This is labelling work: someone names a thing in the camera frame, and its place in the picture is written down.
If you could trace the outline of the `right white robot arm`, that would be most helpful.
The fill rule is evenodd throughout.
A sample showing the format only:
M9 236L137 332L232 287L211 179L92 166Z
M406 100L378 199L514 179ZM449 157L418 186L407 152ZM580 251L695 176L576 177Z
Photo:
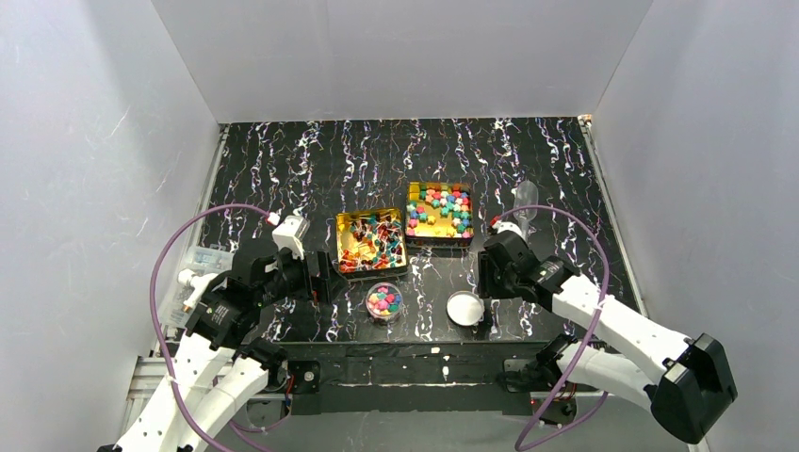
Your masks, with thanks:
M536 384L586 385L649 411L685 444L700 443L737 399L738 390L721 342L692 338L632 310L572 265L555 256L539 260L517 233L490 237L479 254L482 299L520 298L582 326L609 351L561 334L526 363L500 375L508 390Z

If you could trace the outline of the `white round jar lid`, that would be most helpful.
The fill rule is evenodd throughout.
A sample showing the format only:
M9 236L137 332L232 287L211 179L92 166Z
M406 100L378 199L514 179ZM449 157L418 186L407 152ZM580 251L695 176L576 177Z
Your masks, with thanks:
M478 325L485 312L483 300L467 291L453 293L448 298L446 310L449 320L461 327Z

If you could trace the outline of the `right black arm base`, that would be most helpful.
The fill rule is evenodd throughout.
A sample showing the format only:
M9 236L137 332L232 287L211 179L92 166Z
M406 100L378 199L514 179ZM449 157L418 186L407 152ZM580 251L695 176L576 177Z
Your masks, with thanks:
M509 359L503 362L497 383L508 393L529 396L532 411L536 412L559 377L560 370L555 364L540 365L535 359ZM577 384L571 382L560 387L541 416L545 425L562 428L576 420L577 390Z

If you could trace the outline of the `translucent plastic scoop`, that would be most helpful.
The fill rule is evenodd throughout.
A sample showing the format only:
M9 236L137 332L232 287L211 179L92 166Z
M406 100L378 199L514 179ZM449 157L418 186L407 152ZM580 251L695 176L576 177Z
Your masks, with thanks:
M531 205L539 201L538 186L530 181L524 180L512 190L514 194L514 218L523 238L527 238L530 224L537 215L537 210L530 208Z

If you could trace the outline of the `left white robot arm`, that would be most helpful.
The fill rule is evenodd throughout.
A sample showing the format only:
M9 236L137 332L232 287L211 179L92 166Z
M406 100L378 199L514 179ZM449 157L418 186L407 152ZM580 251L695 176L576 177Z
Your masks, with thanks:
M347 286L324 250L306 252L295 238L243 243L229 269L178 278L191 288L190 310L165 375L132 425L106 451L226 450L217 439L256 393L285 367L284 348L246 338L264 308L284 299L329 303Z

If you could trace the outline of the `tin tray of lollipops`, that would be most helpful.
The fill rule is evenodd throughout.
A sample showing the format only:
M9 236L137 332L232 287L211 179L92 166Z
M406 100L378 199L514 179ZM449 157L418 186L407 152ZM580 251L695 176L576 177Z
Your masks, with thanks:
M403 214L398 208L339 213L335 226L337 269L346 279L395 278L407 273Z

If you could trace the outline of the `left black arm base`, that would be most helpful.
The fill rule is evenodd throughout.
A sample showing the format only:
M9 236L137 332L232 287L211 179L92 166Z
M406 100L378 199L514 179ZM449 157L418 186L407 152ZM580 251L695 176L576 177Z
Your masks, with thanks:
M288 360L277 372L276 389L289 395L316 394L320 388L319 361Z

